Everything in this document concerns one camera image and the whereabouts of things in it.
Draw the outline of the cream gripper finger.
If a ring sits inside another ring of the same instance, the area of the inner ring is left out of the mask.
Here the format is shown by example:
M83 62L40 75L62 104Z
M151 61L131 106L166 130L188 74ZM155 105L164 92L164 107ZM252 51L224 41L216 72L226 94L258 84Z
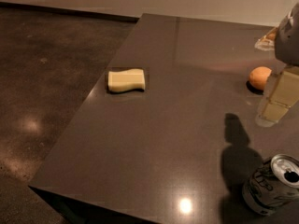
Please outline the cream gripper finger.
M299 101L299 67L286 65L278 74L271 74L258 106L256 123L262 127L277 124Z
M254 45L254 48L269 51L275 49L275 38L277 35L278 28L274 27L266 35L262 36Z

